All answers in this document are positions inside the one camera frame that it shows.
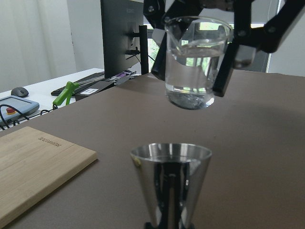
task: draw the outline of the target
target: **black mouse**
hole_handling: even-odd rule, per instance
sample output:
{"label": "black mouse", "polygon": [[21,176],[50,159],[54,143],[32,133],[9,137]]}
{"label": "black mouse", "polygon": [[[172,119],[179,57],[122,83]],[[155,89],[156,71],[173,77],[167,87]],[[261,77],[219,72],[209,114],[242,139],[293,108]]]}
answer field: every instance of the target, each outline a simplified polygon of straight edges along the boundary
{"label": "black mouse", "polygon": [[29,92],[24,87],[16,87],[10,92],[10,94],[14,95],[14,96],[24,98],[24,97],[27,97],[29,95]]}

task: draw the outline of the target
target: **keyboard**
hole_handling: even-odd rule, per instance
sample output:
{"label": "keyboard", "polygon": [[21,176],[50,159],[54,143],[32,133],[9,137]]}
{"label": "keyboard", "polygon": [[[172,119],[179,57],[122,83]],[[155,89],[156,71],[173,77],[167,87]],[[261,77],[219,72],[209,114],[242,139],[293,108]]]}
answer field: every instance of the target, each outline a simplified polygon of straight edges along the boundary
{"label": "keyboard", "polygon": [[[75,83],[79,83],[80,86],[74,90],[74,93],[72,94],[72,96],[74,96],[78,92],[81,92],[82,90],[86,89],[87,87],[97,83],[98,81],[105,80],[104,76],[105,76],[105,72],[94,73],[94,74],[88,75],[84,78],[81,78],[78,81],[75,81]],[[64,89],[65,89],[65,86],[61,87],[59,89],[56,89],[51,92],[51,95],[58,96]]]}

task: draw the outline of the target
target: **robotic arm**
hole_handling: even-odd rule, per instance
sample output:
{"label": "robotic arm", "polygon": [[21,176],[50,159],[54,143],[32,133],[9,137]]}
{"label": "robotic arm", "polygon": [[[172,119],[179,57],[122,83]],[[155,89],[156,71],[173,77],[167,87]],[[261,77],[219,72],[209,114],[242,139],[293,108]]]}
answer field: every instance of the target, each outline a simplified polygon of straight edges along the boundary
{"label": "robotic arm", "polygon": [[[250,65],[256,52],[273,53],[280,46],[295,23],[305,12],[305,0],[286,0],[279,13],[263,27],[251,28],[251,5],[254,0],[174,0],[165,12],[165,0],[144,0],[143,14],[156,30],[164,30],[164,24],[178,16],[199,15],[204,9],[221,9],[234,13],[234,37],[228,45],[213,92],[224,96],[233,68]],[[152,73],[165,79],[166,34],[159,43],[159,52]]]}

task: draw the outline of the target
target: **gray device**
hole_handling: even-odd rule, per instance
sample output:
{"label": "gray device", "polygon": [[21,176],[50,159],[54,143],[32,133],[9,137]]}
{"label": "gray device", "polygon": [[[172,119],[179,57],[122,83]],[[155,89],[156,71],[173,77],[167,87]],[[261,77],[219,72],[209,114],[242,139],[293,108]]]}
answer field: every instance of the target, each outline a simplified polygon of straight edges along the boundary
{"label": "gray device", "polygon": [[[22,112],[24,115],[30,115],[39,109],[38,102],[20,98],[20,97],[14,96],[14,95],[10,95],[10,96],[0,99],[0,105],[3,105],[3,104],[10,105],[10,106],[16,108],[18,111]],[[18,120],[18,118],[20,117],[20,114],[18,112],[15,112],[13,114],[8,114],[6,111],[7,108],[8,108],[7,106],[2,106],[0,108],[0,110],[1,110],[1,113],[3,116],[3,119],[8,124],[10,124],[10,123]],[[5,125],[1,118],[0,118],[0,125],[1,126]]]}

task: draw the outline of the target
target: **table surface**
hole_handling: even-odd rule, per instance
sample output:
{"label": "table surface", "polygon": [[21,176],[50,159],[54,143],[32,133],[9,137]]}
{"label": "table surface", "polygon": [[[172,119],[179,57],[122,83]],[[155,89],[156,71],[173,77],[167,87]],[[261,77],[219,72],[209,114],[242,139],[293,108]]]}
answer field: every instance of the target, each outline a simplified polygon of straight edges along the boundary
{"label": "table surface", "polygon": [[98,152],[6,228],[141,229],[149,216],[129,152],[153,142],[213,151],[196,228],[305,228],[304,88],[304,77],[235,70],[225,97],[188,111],[144,75],[2,131],[28,125]]}

